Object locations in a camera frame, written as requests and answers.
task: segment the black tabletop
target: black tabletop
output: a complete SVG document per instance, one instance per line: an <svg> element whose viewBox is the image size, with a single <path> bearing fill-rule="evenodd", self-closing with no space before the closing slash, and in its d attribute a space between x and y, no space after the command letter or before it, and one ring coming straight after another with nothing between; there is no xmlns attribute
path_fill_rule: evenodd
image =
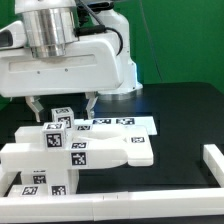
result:
<svg viewBox="0 0 224 224"><path fill-rule="evenodd" d="M45 120L49 121L51 108L65 106L74 110L75 118L82 118L86 100L83 94L69 94L44 96L41 103L46 108ZM98 101L95 107L96 118L133 116L155 119L158 135L150 136L154 165L81 171L78 194L219 187L203 162L202 149L204 144L216 144L224 152L224 95L221 92L205 83L145 85L137 98ZM0 147L14 142L14 132L20 126L37 125L23 98L14 99L0 111L0 124ZM103 223L223 222L224 216L204 216Z"/></svg>

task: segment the white rectangular block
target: white rectangular block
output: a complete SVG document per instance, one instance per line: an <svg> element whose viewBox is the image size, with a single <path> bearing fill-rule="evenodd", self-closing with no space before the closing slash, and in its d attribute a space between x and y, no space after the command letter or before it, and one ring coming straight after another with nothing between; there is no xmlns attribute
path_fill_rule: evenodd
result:
<svg viewBox="0 0 224 224"><path fill-rule="evenodd" d="M224 188L224 156L216 145L205 145L203 159L219 185Z"/></svg>
<svg viewBox="0 0 224 224"><path fill-rule="evenodd" d="M129 193L130 219L224 214L224 189Z"/></svg>
<svg viewBox="0 0 224 224"><path fill-rule="evenodd" d="M16 143L38 143L43 142L42 126L20 127L16 133Z"/></svg>
<svg viewBox="0 0 224 224"><path fill-rule="evenodd" d="M0 152L2 167L5 171L100 169L117 167L127 162L125 149L117 142L89 142L86 154L77 149L49 151L43 148L43 145L36 143L6 144ZM76 165L75 161L81 161L83 155L88 158L87 163Z"/></svg>

